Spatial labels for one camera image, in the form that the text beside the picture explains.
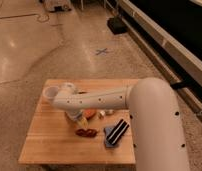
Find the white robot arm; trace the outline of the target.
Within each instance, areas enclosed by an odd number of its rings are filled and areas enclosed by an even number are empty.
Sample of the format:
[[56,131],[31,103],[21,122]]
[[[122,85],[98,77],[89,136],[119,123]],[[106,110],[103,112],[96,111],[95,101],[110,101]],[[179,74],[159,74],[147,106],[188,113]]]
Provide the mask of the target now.
[[133,116],[137,171],[190,171],[184,130],[176,95],[159,78],[134,85],[74,94],[66,84],[52,105],[73,115],[80,109],[127,109]]

